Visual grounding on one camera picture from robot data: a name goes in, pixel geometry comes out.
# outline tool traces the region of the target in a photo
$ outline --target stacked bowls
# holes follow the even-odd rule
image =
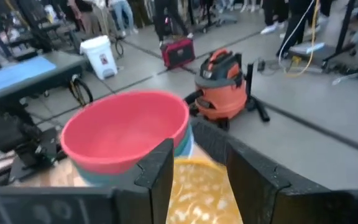
[[[175,156],[190,156],[194,137],[187,104],[163,91],[113,95],[74,115],[62,131],[62,149],[84,181],[110,184],[166,138]]]

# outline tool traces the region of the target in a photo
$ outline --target white sneaker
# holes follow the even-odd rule
[[[277,29],[277,24],[267,26],[262,31],[260,31],[260,34],[262,34],[262,35],[269,34],[271,32],[274,32],[276,29]]]
[[[318,16],[318,19],[317,19],[317,24],[324,24],[324,23],[326,23],[328,21],[328,17],[326,17],[326,16],[324,16],[324,15],[322,15],[322,14],[320,14],[319,16]]]
[[[278,27],[279,29],[284,29],[284,28],[285,28],[285,22],[279,22],[279,23],[277,24],[277,27]]]
[[[317,25],[316,29],[314,30],[314,32],[317,34],[319,31],[321,30],[321,26]],[[311,27],[309,27],[306,31],[305,34],[306,36],[312,35],[313,34],[313,29]]]
[[[242,5],[240,12],[244,12],[246,9],[247,9],[247,5],[244,4],[244,5]]]

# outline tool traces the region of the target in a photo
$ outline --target concrete floor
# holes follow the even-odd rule
[[[197,60],[186,66],[197,71],[209,52],[227,47],[243,53],[244,63],[259,57],[274,59],[280,39],[276,34],[261,36],[263,16],[245,12],[239,22],[213,29],[195,38]],[[95,98],[131,90],[167,90],[186,96],[194,90],[193,75],[185,69],[166,72],[158,57],[157,37],[153,28],[140,30],[124,45],[125,55],[117,61],[124,69],[104,82],[94,75],[84,79]],[[305,73],[287,78],[281,70],[273,75],[255,73],[253,94],[312,123],[358,142],[358,80],[346,80],[336,86],[335,77]],[[68,90],[57,89],[48,98],[29,102],[29,109],[47,122],[45,129],[65,124],[78,111]],[[240,114],[231,122],[230,133],[278,163],[330,189],[358,189],[358,150],[325,136],[294,120],[268,111],[269,124],[260,121],[257,113]]]

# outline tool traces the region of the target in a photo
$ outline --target orange shop vac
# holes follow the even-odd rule
[[[251,93],[254,64],[247,65],[247,73],[242,72],[242,55],[227,49],[212,53],[201,65],[196,74],[196,91],[185,98],[192,116],[204,116],[214,121],[218,127],[228,131],[229,120],[244,108],[257,110],[263,122],[270,117],[264,105]]]

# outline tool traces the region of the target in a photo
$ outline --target white trash can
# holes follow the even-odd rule
[[[117,65],[111,52],[111,43],[106,35],[82,42],[80,52],[85,53],[100,80],[118,73]]]

